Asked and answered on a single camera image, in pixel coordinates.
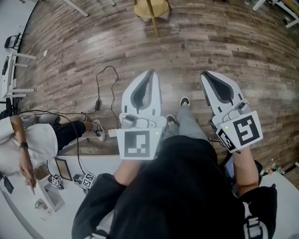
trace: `wristwatch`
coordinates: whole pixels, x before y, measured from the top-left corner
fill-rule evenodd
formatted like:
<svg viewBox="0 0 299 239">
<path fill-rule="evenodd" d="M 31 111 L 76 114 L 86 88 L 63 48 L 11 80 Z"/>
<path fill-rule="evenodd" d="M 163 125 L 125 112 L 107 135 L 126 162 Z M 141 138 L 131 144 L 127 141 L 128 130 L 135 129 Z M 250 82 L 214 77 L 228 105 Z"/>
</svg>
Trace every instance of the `wristwatch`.
<svg viewBox="0 0 299 239">
<path fill-rule="evenodd" d="M 20 144 L 20 150 L 21 150 L 21 148 L 28 148 L 28 143 L 27 142 L 22 142 Z"/>
</svg>

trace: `small cube with marker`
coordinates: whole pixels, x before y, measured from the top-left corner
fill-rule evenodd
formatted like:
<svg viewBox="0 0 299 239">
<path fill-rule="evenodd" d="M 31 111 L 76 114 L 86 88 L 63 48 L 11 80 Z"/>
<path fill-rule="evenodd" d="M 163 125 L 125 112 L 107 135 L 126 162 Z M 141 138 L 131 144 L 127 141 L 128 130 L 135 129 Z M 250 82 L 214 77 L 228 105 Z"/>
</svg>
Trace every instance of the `small cube with marker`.
<svg viewBox="0 0 299 239">
<path fill-rule="evenodd" d="M 52 177 L 52 183 L 55 184 L 56 186 L 58 186 L 61 182 L 62 182 L 62 178 L 61 178 L 61 176 L 55 174 L 55 175 Z"/>
<path fill-rule="evenodd" d="M 95 176 L 92 175 L 91 173 L 87 173 L 82 181 L 83 186 L 85 186 L 86 188 L 90 189 L 93 185 L 93 181 L 94 181 Z"/>
</svg>

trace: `stool leg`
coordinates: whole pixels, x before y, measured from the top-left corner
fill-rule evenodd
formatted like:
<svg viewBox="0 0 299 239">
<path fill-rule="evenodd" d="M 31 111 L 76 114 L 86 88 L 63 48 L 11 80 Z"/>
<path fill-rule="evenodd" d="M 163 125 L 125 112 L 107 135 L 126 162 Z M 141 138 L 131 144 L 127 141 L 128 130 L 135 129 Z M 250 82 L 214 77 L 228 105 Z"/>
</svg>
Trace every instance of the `stool leg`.
<svg viewBox="0 0 299 239">
<path fill-rule="evenodd" d="M 150 15 L 151 15 L 151 20 L 153 22 L 156 35 L 158 36 L 158 29 L 157 29 L 157 24 L 156 24 L 156 19 L 155 19 L 153 7 L 151 5 L 150 0 L 146 0 L 146 2 L 148 3 L 148 6 L 149 6 L 149 12 L 150 12 Z"/>
<path fill-rule="evenodd" d="M 171 11 L 171 10 L 172 10 L 172 8 L 171 8 L 171 6 L 170 6 L 170 3 L 169 3 L 169 1 L 168 1 L 168 0 L 166 0 L 166 1 L 167 1 L 167 3 L 168 3 L 169 10 Z"/>
</svg>

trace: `jeans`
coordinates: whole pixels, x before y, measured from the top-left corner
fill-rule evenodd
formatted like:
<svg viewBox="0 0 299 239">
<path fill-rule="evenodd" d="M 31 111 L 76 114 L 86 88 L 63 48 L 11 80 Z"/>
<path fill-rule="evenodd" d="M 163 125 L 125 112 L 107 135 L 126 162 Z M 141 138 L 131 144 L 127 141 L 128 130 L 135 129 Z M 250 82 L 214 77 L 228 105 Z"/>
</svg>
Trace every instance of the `jeans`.
<svg viewBox="0 0 299 239">
<path fill-rule="evenodd" d="M 205 133 L 196 123 L 194 116 L 191 113 L 189 106 L 182 105 L 178 111 L 177 120 L 179 126 L 171 124 L 165 132 L 164 139 L 175 135 L 184 135 L 193 139 L 204 139 L 209 141 Z"/>
</svg>

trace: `wire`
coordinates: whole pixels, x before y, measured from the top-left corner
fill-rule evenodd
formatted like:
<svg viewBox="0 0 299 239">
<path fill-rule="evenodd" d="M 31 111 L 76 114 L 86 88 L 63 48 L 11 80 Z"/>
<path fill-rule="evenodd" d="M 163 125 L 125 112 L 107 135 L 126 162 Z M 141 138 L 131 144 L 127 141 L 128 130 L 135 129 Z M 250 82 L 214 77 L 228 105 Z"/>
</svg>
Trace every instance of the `wire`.
<svg viewBox="0 0 299 239">
<path fill-rule="evenodd" d="M 27 112 L 43 112 L 43 113 L 48 113 L 48 114 L 57 115 L 57 116 L 61 116 L 61 117 L 63 117 L 63 118 L 66 118 L 66 119 L 71 123 L 71 125 L 73 126 L 74 131 L 75 131 L 75 133 L 76 133 L 78 163 L 79 163 L 79 166 L 80 166 L 80 168 L 81 168 L 82 173 L 85 175 L 86 173 L 84 172 L 84 170 L 83 170 L 83 168 L 82 168 L 82 166 L 81 166 L 81 162 L 80 162 L 78 134 L 77 134 L 77 131 L 76 131 L 76 128 L 75 128 L 73 122 L 71 122 L 67 117 L 65 117 L 65 116 L 63 116 L 63 115 L 61 115 L 61 114 L 58 114 L 58 113 L 52 113 L 52 112 L 49 112 L 49 111 L 43 111 L 43 110 L 28 110 L 28 111 L 25 111 L 25 112 L 23 112 L 23 113 L 27 113 Z"/>
<path fill-rule="evenodd" d="M 115 102 L 115 95 L 114 95 L 114 92 L 113 92 L 113 86 L 114 86 L 114 85 L 117 83 L 117 81 L 119 80 L 119 76 L 118 76 L 118 74 L 117 74 L 117 71 L 116 71 L 116 69 L 115 69 L 113 66 L 109 65 L 109 66 L 106 66 L 102 71 L 100 71 L 100 72 L 95 76 L 95 78 L 96 78 L 97 85 L 98 85 L 98 95 L 99 95 L 99 100 L 100 100 L 100 87 L 99 87 L 99 82 L 98 82 L 98 75 L 99 75 L 100 73 L 104 72 L 108 67 L 111 67 L 111 68 L 114 70 L 114 72 L 115 72 L 115 74 L 116 74 L 116 76 L 117 76 L 115 82 L 114 82 L 113 85 L 111 86 L 111 92 L 112 92 L 112 95 L 113 95 L 113 100 L 112 100 L 112 103 L 111 103 L 111 106 L 110 106 L 110 110 L 111 110 L 112 114 L 113 114 L 114 117 L 115 117 L 116 128 L 118 129 L 118 119 L 117 119 L 117 116 L 115 115 L 115 113 L 114 113 L 114 111 L 113 111 L 113 104 L 114 104 L 114 102 Z"/>
<path fill-rule="evenodd" d="M 47 160 L 47 169 L 48 169 L 48 172 L 51 176 L 53 176 L 51 173 L 50 173 L 50 170 L 49 170 L 49 167 L 48 167 L 48 160 Z"/>
<path fill-rule="evenodd" d="M 209 139 L 210 142 L 218 142 L 218 143 L 220 143 L 220 145 L 221 145 L 222 147 L 225 147 L 225 148 L 226 148 L 226 146 L 224 145 L 224 143 L 223 143 L 221 140 L 212 140 L 211 138 L 208 138 L 208 139 Z"/>
<path fill-rule="evenodd" d="M 85 137 L 85 138 L 80 138 L 79 141 L 82 141 L 82 140 L 85 140 L 85 139 L 92 139 L 92 138 L 97 138 L 97 136 L 94 136 L 94 137 L 91 137 L 91 136 L 88 136 L 88 137 Z"/>
<path fill-rule="evenodd" d="M 111 103 L 111 106 L 110 106 L 110 109 L 111 109 L 111 112 L 113 113 L 114 117 L 115 117 L 115 121 L 116 121 L 116 128 L 118 128 L 118 119 L 117 119 L 117 116 L 115 115 L 114 111 L 113 111 L 113 105 L 114 105 L 114 102 L 115 102 L 115 95 L 114 95 L 114 91 L 113 91 L 113 87 L 115 86 L 115 84 L 117 83 L 117 81 L 119 80 L 119 76 L 117 74 L 117 71 L 116 69 L 109 65 L 109 66 L 106 66 L 102 71 L 100 71 L 97 75 L 96 75 L 96 82 L 97 82 L 97 86 L 98 86 L 98 101 L 100 101 L 100 85 L 99 85 L 99 82 L 98 82 L 98 75 L 101 74 L 102 72 L 104 72 L 107 68 L 111 67 L 115 74 L 116 74 L 116 79 L 115 79 L 115 82 L 113 83 L 113 85 L 111 86 L 111 92 L 112 92 L 112 95 L 113 95 L 113 100 L 112 100 L 112 103 Z M 79 166 L 81 168 L 81 171 L 82 173 L 85 175 L 86 173 L 84 172 L 84 170 L 82 169 L 82 166 L 81 166 L 81 162 L 80 162 L 80 156 L 79 156 L 79 139 L 78 139 L 78 134 L 77 134 L 77 131 L 76 131 L 76 128 L 74 126 L 74 124 L 64 115 L 70 115 L 70 114 L 94 114 L 96 112 L 96 110 L 94 110 L 94 112 L 92 113 L 85 113 L 85 112 L 81 112 L 81 113 L 62 113 L 62 112 L 56 112 L 56 113 L 53 113 L 53 112 L 49 112 L 49 111 L 43 111 L 43 110 L 28 110 L 28 111 L 24 111 L 23 113 L 27 113 L 27 112 L 42 112 L 41 114 L 36 114 L 35 115 L 42 115 L 42 114 L 53 114 L 53 115 L 56 115 L 56 116 L 60 116 L 60 117 L 63 117 L 63 118 L 66 118 L 73 126 L 74 130 L 75 130 L 75 133 L 76 133 L 76 139 L 77 139 L 77 157 L 78 157 L 78 163 L 79 163 Z"/>
</svg>

